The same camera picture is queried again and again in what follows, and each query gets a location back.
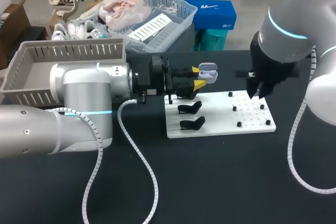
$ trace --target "black table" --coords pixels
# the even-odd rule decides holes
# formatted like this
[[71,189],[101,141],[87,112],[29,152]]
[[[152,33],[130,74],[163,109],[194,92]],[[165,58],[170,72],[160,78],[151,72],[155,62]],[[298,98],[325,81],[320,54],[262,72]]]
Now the black table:
[[[166,54],[174,66],[218,64],[217,82],[202,92],[245,89],[234,70],[249,69],[248,51]],[[130,66],[149,55],[130,55]],[[287,165],[292,123],[308,83],[310,60],[299,63],[301,77],[275,89],[267,103],[274,133],[181,138],[165,136],[162,97],[124,108],[125,127],[159,183],[153,224],[334,223],[336,196],[317,195],[293,178]],[[140,224],[153,203],[145,166],[119,128],[90,192],[90,223]],[[314,186],[336,186],[336,128],[307,110],[294,144],[299,174]],[[41,155],[0,161],[0,223],[82,223],[81,201],[97,152]]]

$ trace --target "coiled cable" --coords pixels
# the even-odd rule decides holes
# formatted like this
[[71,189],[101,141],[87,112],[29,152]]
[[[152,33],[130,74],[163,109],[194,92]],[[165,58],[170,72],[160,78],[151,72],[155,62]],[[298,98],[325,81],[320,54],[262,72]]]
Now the coiled cable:
[[97,140],[97,144],[98,144],[98,157],[97,157],[97,162],[96,165],[94,166],[93,172],[90,176],[90,179],[86,185],[85,191],[84,191],[84,195],[83,195],[83,201],[82,201],[82,217],[83,217],[83,222],[84,224],[90,224],[89,220],[88,220],[88,216],[87,216],[87,202],[88,202],[88,197],[89,197],[89,192],[90,192],[90,188],[91,185],[93,183],[94,178],[96,177],[100,164],[101,164],[101,160],[103,158],[103,143],[101,141],[101,137],[99,135],[99,132],[96,128],[96,126],[94,125],[94,123],[84,114],[82,114],[81,112],[74,110],[74,109],[70,109],[70,108],[56,108],[56,109],[52,109],[52,110],[48,110],[48,111],[57,111],[58,113],[60,112],[68,112],[68,113],[72,113],[75,114],[76,116],[80,117],[81,119],[83,119],[92,129],[94,136],[96,137]]
[[142,224],[148,224],[150,222],[150,220],[153,218],[153,215],[155,213],[156,207],[157,207],[157,203],[159,201],[159,188],[158,188],[158,182],[156,181],[155,175],[153,173],[153,170],[151,168],[151,166],[148,164],[147,160],[145,159],[145,157],[141,154],[140,150],[138,149],[138,147],[136,146],[136,144],[133,142],[132,138],[130,137],[130,135],[128,134],[128,132],[125,129],[125,126],[122,123],[121,120],[121,111],[122,109],[128,105],[128,104],[135,104],[138,103],[136,99],[133,100],[128,100],[123,102],[119,109],[118,109],[118,122],[119,125],[121,127],[121,130],[124,132],[126,138],[128,139],[128,141],[130,142],[130,144],[132,145],[132,147],[134,148],[135,152],[138,154],[138,156],[140,157],[140,159],[142,160],[142,162],[145,164],[148,172],[150,173],[152,180],[153,180],[153,185],[154,185],[154,202],[153,202],[153,206],[152,209],[149,213],[149,215],[147,216],[147,218],[145,219],[145,221]]
[[[311,81],[311,77],[314,74],[315,70],[316,70],[316,65],[317,65],[317,61],[316,61],[316,51],[315,49],[312,50],[311,53],[311,68],[310,68],[310,76],[309,76],[309,82]],[[289,135],[289,141],[288,141],[288,148],[287,148],[287,160],[288,160],[288,165],[289,168],[292,172],[292,174],[294,175],[295,179],[302,185],[304,186],[306,189],[313,191],[314,193],[317,194],[334,194],[336,193],[336,187],[335,188],[331,188],[331,189],[320,189],[320,188],[316,188],[313,187],[311,185],[309,185],[307,182],[305,182],[300,175],[297,173],[297,171],[295,170],[294,167],[294,163],[293,163],[293,155],[292,155],[292,151],[293,151],[293,143],[294,143],[294,138],[295,138],[295,133],[296,130],[298,128],[298,125],[300,123],[301,117],[304,113],[304,110],[306,109],[307,106],[307,100],[306,100],[306,96],[303,99],[303,102],[301,104],[301,107],[299,109],[299,112],[295,118],[293,127],[290,131],[290,135]]]

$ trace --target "gray basket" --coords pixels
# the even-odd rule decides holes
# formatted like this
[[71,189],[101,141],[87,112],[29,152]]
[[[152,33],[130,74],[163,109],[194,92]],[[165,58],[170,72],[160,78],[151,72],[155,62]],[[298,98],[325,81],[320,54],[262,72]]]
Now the gray basket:
[[57,63],[76,61],[125,62],[123,40],[108,38],[24,42],[9,64],[0,94],[13,104],[32,107],[60,105],[51,96],[50,70]]

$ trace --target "white cable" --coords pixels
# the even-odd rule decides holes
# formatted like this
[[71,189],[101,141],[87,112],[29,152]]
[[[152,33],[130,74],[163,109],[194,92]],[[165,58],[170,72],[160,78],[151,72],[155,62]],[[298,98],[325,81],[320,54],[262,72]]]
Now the white cable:
[[[311,53],[311,68],[310,68],[310,77],[309,77],[309,82],[311,81],[311,77],[315,72],[316,69],[316,51],[315,49],[312,50]],[[313,187],[311,185],[309,185],[308,183],[306,183],[297,173],[297,171],[295,170],[294,167],[294,163],[293,163],[293,155],[292,155],[292,151],[293,151],[293,142],[294,142],[294,137],[295,137],[295,133],[296,130],[298,128],[298,125],[300,123],[301,117],[304,113],[304,110],[306,109],[307,106],[307,100],[306,97],[303,99],[303,102],[301,104],[300,110],[295,118],[292,130],[290,131],[290,135],[289,135],[289,141],[288,141],[288,148],[287,148],[287,160],[288,160],[288,165],[289,168],[292,172],[292,174],[294,175],[295,179],[302,185],[304,186],[306,189],[313,191],[314,193],[317,194],[334,194],[336,193],[336,187],[335,188],[331,188],[331,189],[319,189],[316,187]]]
[[83,195],[83,201],[82,201],[82,216],[83,216],[83,221],[84,224],[90,224],[89,220],[88,220],[88,216],[87,216],[87,211],[86,211],[86,205],[88,202],[88,197],[89,197],[89,192],[90,192],[90,188],[91,185],[93,183],[94,178],[97,175],[97,172],[99,170],[100,164],[101,164],[101,160],[103,158],[103,143],[101,141],[101,137],[99,135],[99,132],[96,128],[96,126],[94,125],[94,123],[84,114],[82,114],[81,112],[74,110],[74,109],[70,109],[70,108],[56,108],[56,109],[52,109],[49,111],[57,111],[59,112],[68,112],[68,113],[73,113],[76,116],[80,117],[81,119],[83,119],[92,129],[94,136],[96,137],[97,140],[97,144],[98,144],[98,158],[97,158],[97,162],[96,165],[93,169],[93,172],[91,174],[91,177],[86,185],[85,191],[84,191],[84,195]]
[[153,170],[152,168],[149,166],[148,162],[146,161],[146,159],[144,158],[144,156],[141,154],[141,152],[139,151],[138,147],[135,145],[135,143],[133,142],[132,138],[129,136],[129,134],[127,133],[123,123],[122,123],[122,120],[121,120],[121,110],[128,104],[134,104],[134,103],[137,103],[137,100],[136,99],[133,99],[133,100],[128,100],[128,101],[125,101],[123,102],[119,109],[118,109],[118,122],[119,122],[119,125],[121,127],[121,130],[124,132],[125,136],[127,137],[128,141],[130,141],[132,147],[134,148],[134,150],[136,151],[136,153],[139,155],[139,157],[141,158],[142,162],[145,164],[147,170],[149,171],[151,177],[152,177],[152,180],[153,180],[153,185],[154,185],[154,202],[153,202],[153,206],[152,206],[152,209],[149,213],[149,215],[147,216],[147,218],[145,219],[145,221],[142,223],[142,224],[148,224],[150,222],[150,220],[152,219],[154,213],[155,213],[155,210],[156,210],[156,207],[157,207],[157,203],[159,201],[159,188],[158,188],[158,183],[156,181],[156,178],[155,178],[155,175],[153,173]]

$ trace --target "clear plastic basket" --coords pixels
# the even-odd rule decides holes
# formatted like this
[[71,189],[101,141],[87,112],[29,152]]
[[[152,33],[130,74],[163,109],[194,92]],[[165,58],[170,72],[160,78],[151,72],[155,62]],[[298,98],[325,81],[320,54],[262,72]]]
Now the clear plastic basket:
[[[109,28],[112,38],[123,38],[125,49],[131,52],[165,52],[179,36],[191,25],[197,7],[183,0],[143,0],[146,6],[152,8],[151,15],[143,22],[124,26],[113,31]],[[124,18],[137,17],[142,5],[135,5]],[[138,41],[127,36],[145,23],[149,22],[159,14],[165,14],[172,20],[156,36],[152,36],[145,41]]]

